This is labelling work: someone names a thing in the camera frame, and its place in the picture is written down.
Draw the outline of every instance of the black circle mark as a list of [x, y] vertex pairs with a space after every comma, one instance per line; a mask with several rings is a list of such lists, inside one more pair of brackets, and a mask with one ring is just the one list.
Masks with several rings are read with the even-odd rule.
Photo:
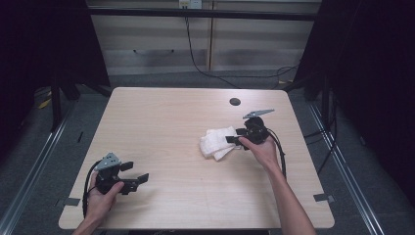
[[241, 105], [241, 100], [238, 98], [232, 98], [229, 100], [229, 103], [231, 103], [233, 106], [239, 106]]

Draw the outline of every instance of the folded cloth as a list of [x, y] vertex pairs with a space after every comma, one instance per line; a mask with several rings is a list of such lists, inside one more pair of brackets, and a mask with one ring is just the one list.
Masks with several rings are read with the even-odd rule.
[[235, 144], [226, 142], [226, 136], [235, 136], [233, 126], [221, 129], [209, 129], [207, 135], [201, 138], [201, 150], [205, 158], [214, 156], [219, 161], [235, 148]]

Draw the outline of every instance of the gray floor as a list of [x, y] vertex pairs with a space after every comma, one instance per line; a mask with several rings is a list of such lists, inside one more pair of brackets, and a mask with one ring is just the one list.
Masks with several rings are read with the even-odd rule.
[[[239, 74], [269, 74], [275, 71], [239, 71]], [[223, 71], [216, 74], [234, 74]], [[242, 88], [269, 89], [277, 82], [273, 78], [226, 78]], [[232, 88], [220, 79], [206, 77], [197, 72], [162, 73], [151, 75], [113, 76], [113, 86], [158, 86], [158, 87], [209, 87]], [[95, 94], [87, 88], [80, 87], [82, 95], [74, 103], [74, 110], [68, 119], [66, 128], [55, 147], [51, 159], [37, 181], [34, 191], [24, 207], [20, 220], [13, 234], [70, 234], [62, 230], [58, 220], [62, 213], [61, 207], [56, 207], [59, 199], [69, 195], [71, 185], [92, 141], [102, 113], [108, 103], [108, 98]], [[289, 93], [301, 131], [304, 135], [317, 130], [317, 125], [311, 117], [309, 104], [302, 96], [302, 90]], [[63, 101], [64, 110], [70, 102]], [[21, 130], [21, 138], [9, 158], [0, 165], [0, 216], [17, 195], [20, 185], [25, 180], [31, 166], [40, 153], [49, 135], [52, 123], [51, 107], [43, 110], [33, 107]], [[373, 207], [386, 234], [415, 234], [415, 212], [406, 198], [389, 176], [379, 166], [374, 153], [361, 145], [359, 134], [354, 130], [350, 121], [338, 111], [338, 143], [343, 151], [349, 167], [358, 181], [368, 202]], [[311, 143], [321, 136], [307, 138]], [[328, 153], [324, 141], [308, 145], [310, 155], [316, 168], [320, 167], [323, 158]], [[331, 209], [336, 224], [330, 229], [320, 229], [318, 234], [370, 234], [360, 212], [355, 205], [344, 180], [332, 160], [329, 160], [320, 174], [323, 188], [336, 201]], [[110, 231], [108, 234], [127, 234], [127, 231]], [[272, 234], [280, 234], [279, 229], [273, 229]]]

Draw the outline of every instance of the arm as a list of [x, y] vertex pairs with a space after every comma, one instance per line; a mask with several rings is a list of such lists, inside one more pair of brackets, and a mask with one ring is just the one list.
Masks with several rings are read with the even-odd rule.
[[268, 173], [277, 202], [283, 234], [315, 234], [310, 219], [281, 171], [274, 140], [268, 137], [260, 145], [253, 144], [244, 137], [240, 137], [239, 140], [251, 149], [258, 162]]
[[95, 172], [91, 176], [91, 183], [88, 189], [90, 192], [88, 195], [88, 210], [86, 212], [86, 216], [72, 235], [92, 234], [94, 230], [104, 221], [107, 213], [115, 204], [116, 194], [124, 186], [123, 182], [118, 182], [106, 195], [103, 195], [98, 191], [98, 189], [95, 188], [96, 177], [97, 173]]

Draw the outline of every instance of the forearm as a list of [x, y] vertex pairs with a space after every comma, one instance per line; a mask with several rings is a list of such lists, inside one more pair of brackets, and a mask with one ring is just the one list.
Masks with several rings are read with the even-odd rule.
[[73, 231], [72, 235], [90, 235], [99, 226], [100, 222], [85, 218], [79, 226]]
[[267, 170], [277, 202], [283, 234], [315, 234], [302, 205], [287, 183], [278, 165]]

